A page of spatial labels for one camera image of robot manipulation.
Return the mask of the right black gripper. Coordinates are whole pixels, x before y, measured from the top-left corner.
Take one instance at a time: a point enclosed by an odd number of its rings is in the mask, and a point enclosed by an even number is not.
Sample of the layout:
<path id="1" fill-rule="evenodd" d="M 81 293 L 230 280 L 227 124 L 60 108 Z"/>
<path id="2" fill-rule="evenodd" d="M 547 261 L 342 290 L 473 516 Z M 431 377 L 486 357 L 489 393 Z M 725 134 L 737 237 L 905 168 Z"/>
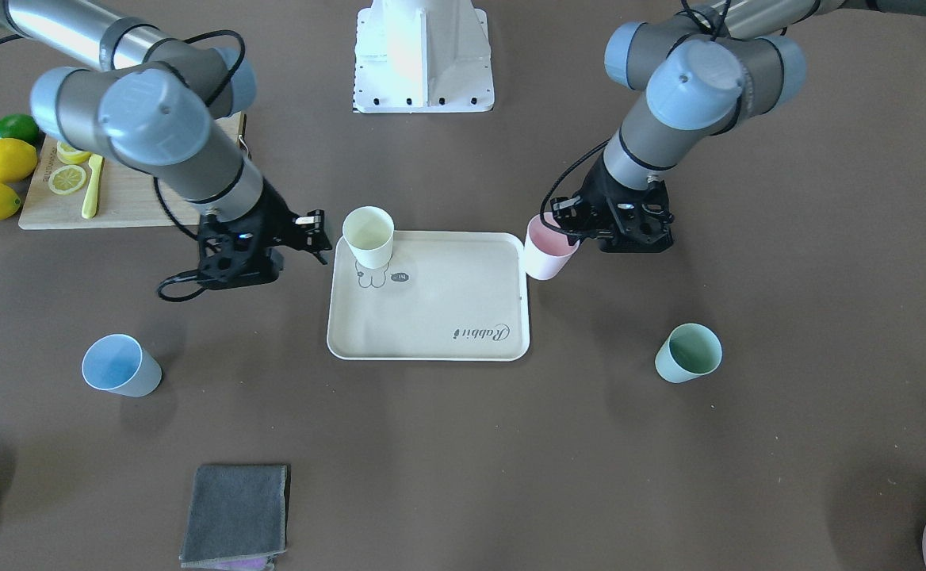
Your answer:
<path id="1" fill-rule="evenodd" d="M 279 246 L 307 252 L 327 265 L 324 253 L 332 251 L 330 239 L 306 235 L 324 231 L 325 225 L 325 210 L 296 216 L 273 187 L 265 186 L 256 205 L 237 220 L 222 221 L 214 214 L 200 217 L 196 282 L 212 290 L 274 282 L 282 270 L 282 257 L 274 250 Z"/>

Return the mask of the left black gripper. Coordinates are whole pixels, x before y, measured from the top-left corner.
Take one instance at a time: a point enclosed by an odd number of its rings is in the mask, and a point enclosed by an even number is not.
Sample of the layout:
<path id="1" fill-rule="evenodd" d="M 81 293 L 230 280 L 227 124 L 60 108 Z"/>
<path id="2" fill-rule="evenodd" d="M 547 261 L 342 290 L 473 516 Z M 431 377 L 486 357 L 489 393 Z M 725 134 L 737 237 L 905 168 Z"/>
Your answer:
<path id="1" fill-rule="evenodd" d="M 604 163 L 594 163 L 586 174 L 578 197 L 550 200 L 555 220 L 580 220 L 562 224 L 569 243 L 597 240 L 606 253 L 661 253 L 674 243 L 666 183 L 648 178 L 644 190 L 616 181 Z"/>

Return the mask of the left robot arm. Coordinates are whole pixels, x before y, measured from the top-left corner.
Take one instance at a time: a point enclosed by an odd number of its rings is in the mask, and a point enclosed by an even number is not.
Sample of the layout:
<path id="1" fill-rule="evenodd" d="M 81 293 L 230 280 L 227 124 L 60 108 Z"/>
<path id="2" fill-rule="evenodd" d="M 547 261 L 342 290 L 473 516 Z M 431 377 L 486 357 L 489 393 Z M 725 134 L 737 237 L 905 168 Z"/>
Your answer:
<path id="1" fill-rule="evenodd" d="M 783 30 L 834 10 L 926 16 L 926 1 L 721 1 L 684 4 L 660 23 L 613 33 L 604 67 L 640 94 L 572 197 L 545 196 L 540 223 L 568 245 L 659 253 L 673 244 L 664 178 L 707 136 L 771 112 L 798 93 L 807 64 Z"/>

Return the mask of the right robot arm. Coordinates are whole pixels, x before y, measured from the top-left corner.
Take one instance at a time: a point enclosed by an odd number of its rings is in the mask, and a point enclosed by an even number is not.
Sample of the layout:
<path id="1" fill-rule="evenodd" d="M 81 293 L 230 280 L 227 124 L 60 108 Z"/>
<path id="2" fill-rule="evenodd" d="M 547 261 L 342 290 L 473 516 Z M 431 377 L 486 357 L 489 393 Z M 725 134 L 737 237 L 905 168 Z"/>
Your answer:
<path id="1" fill-rule="evenodd" d="M 176 283 L 203 292 L 274 282 L 279 247 L 318 260 L 332 249 L 323 211 L 290 211 L 219 126 L 256 97 L 245 47 L 198 48 L 90 1 L 0 1 L 0 29 L 82 62 L 34 84 L 29 104 L 46 134 L 150 174 L 198 210 L 199 263 L 159 295 Z"/>

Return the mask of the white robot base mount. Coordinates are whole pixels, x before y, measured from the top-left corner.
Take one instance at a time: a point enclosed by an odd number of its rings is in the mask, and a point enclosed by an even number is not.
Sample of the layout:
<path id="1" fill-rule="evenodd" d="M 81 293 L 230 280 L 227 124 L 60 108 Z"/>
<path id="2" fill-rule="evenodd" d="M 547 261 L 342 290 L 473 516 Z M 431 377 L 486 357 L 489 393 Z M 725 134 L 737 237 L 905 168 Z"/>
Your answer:
<path id="1" fill-rule="evenodd" d="M 493 109 L 488 15 L 470 1 L 373 1 L 358 11 L 357 113 Z"/>

